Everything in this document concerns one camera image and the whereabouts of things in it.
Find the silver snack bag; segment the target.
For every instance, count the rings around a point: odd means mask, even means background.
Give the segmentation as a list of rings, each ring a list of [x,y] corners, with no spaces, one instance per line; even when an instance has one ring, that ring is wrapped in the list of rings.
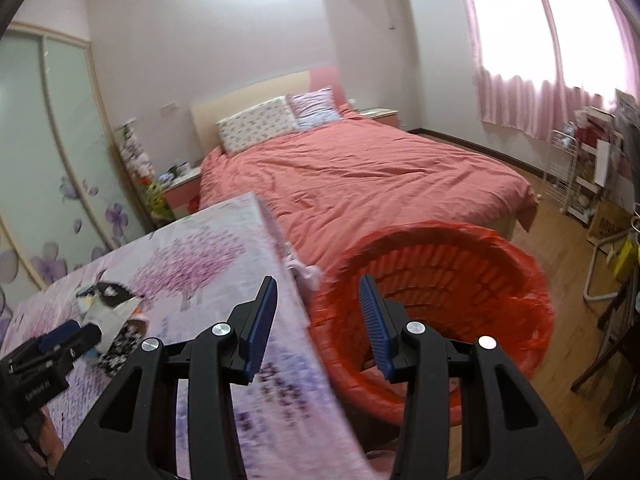
[[[101,340],[96,352],[105,354],[110,350],[116,336],[123,328],[134,328],[145,336],[149,319],[142,313],[142,299],[134,297],[116,307],[109,307],[98,296],[85,296],[77,299],[81,325],[94,324],[101,331]]]

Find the black floral scrunchie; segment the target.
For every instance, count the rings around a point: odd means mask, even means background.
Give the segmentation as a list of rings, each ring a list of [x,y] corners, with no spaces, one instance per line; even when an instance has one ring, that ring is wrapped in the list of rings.
[[[114,377],[125,365],[130,354],[136,350],[146,334],[142,322],[129,321],[119,331],[107,352],[100,354],[96,368],[108,377]]]

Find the black polka dot hairbrush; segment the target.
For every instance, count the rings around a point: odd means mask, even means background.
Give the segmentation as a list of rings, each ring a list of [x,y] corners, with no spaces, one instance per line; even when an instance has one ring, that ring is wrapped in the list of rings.
[[[78,289],[76,297],[92,306],[99,301],[104,306],[116,308],[120,304],[134,298],[134,294],[126,287],[114,282],[97,281],[84,288]]]

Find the floral pink purple tablecloth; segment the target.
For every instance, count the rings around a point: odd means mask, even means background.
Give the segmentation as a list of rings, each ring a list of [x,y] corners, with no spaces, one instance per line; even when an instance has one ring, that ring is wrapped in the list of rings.
[[[253,299],[266,276],[278,306],[262,368],[232,388],[240,448],[252,479],[372,479],[367,460],[308,335],[308,316],[288,267],[284,236],[247,193],[210,206],[110,252],[22,301],[3,352],[77,313],[79,289],[98,278],[143,298],[150,336],[174,344],[219,323]]]

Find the red laundry basket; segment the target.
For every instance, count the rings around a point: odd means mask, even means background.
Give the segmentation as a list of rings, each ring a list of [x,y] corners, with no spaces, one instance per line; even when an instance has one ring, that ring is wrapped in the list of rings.
[[[405,395],[370,369],[373,359],[358,301],[364,274],[386,299],[442,336],[494,337],[526,378],[546,354],[554,312],[537,261],[497,232],[467,223],[423,221],[378,230],[326,270],[310,307],[309,333],[338,396],[398,426]]]

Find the pink nightstand left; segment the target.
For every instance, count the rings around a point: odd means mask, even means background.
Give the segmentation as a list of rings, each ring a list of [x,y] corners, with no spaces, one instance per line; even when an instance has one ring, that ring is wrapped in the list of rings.
[[[196,167],[178,177],[164,191],[168,207],[176,219],[195,214],[200,209],[201,168]]]

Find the bed with coral duvet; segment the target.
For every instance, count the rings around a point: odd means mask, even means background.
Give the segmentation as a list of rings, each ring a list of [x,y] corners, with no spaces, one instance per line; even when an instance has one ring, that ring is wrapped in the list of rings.
[[[201,164],[201,208],[253,192],[303,263],[326,270],[357,240],[424,220],[530,229],[532,185],[498,160],[365,118],[338,122]]]

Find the floral sliding wardrobe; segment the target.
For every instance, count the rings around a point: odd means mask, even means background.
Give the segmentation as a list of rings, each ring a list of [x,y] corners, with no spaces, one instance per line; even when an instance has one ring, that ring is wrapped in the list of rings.
[[[43,329],[40,292],[139,237],[142,213],[107,131],[89,49],[9,30],[1,39],[1,342]]]

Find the nightstand right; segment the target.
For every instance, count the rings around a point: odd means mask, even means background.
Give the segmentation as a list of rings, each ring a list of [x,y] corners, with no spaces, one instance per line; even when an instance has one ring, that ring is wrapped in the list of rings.
[[[369,118],[380,124],[391,126],[393,128],[400,128],[400,120],[397,110],[390,110],[389,108],[368,108],[367,110],[360,110],[359,114],[362,117]]]

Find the floral white pillow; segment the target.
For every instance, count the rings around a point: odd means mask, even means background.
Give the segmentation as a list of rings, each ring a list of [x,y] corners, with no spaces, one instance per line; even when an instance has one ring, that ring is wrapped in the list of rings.
[[[277,136],[299,132],[296,118],[278,96],[224,118],[217,124],[224,151],[236,155]]]

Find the cream pink headboard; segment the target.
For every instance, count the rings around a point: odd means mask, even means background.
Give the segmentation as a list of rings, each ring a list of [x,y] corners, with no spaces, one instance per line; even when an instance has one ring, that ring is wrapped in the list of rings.
[[[224,118],[278,96],[306,93],[326,87],[332,88],[337,106],[347,102],[340,72],[335,66],[324,66],[251,84],[219,99],[209,99],[192,106],[194,131],[203,154],[208,155],[214,148],[221,146],[218,122]]]

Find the striped pink pillow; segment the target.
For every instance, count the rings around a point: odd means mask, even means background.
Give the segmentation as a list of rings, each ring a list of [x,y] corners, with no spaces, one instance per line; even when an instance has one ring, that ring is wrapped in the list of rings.
[[[288,94],[286,102],[294,114],[300,131],[308,131],[341,119],[331,87],[306,93]]]

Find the cardboard box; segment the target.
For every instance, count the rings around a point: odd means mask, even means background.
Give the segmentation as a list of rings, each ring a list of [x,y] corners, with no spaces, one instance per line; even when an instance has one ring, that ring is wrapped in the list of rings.
[[[587,234],[587,240],[596,244],[602,238],[620,234],[630,228],[631,213],[609,200],[601,200],[597,206]]]

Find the pink curtain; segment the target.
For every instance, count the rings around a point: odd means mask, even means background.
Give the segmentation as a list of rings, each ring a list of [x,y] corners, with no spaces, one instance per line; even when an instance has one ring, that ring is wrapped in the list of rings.
[[[639,36],[616,0],[464,0],[480,120],[542,140],[639,94]]]

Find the cluttered desk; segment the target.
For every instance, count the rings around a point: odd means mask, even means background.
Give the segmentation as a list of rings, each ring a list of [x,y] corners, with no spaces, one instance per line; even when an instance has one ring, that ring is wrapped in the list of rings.
[[[587,106],[576,112],[576,136],[598,151],[599,200],[609,200],[631,213],[639,212],[639,104],[629,93],[615,92],[612,110]]]

